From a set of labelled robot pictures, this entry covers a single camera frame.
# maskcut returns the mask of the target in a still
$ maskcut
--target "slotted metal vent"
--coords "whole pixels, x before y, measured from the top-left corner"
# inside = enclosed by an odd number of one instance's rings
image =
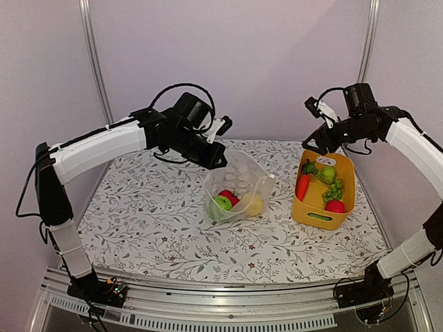
[[[51,305],[58,308],[87,315],[88,306],[80,300],[53,295]],[[292,332],[292,331],[317,331],[335,327],[334,315],[322,315],[300,320],[290,320],[283,322],[238,322],[238,323],[212,323],[212,322],[186,322],[161,320],[154,317],[148,317],[138,313],[122,312],[119,320],[107,320],[114,324],[138,327],[156,332]]]

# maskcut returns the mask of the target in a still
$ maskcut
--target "floral tablecloth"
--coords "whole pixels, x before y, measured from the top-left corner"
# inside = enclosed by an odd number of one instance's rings
[[[166,164],[150,151],[117,158],[78,232],[96,266],[208,282],[287,283],[354,277],[387,252],[359,183],[356,207],[335,231],[291,218],[299,142],[224,140],[277,176],[269,217],[204,219],[207,171]]]

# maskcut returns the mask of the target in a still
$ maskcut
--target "bunch of grapes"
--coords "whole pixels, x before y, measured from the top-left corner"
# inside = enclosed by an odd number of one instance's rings
[[[343,180],[336,179],[322,196],[325,204],[329,201],[340,201],[343,198]]]

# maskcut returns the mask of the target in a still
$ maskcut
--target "tabletop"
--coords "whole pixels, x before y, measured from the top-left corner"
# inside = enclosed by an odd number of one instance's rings
[[[167,164],[151,151],[113,161],[78,232],[95,266],[208,282],[288,283],[357,277],[387,245],[356,181],[356,205],[335,231],[292,219],[300,142],[222,140],[276,175],[269,215],[234,223],[204,218],[207,170]]]

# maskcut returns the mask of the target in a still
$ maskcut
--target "yellow fruit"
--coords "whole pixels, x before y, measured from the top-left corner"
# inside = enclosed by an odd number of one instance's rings
[[[244,199],[245,201],[250,201],[251,197],[252,194],[249,192],[245,194],[242,197],[242,199]],[[254,197],[252,197],[251,204],[246,209],[246,214],[248,216],[258,216],[259,214],[262,213],[262,211],[263,211],[263,201],[258,195],[254,195]]]

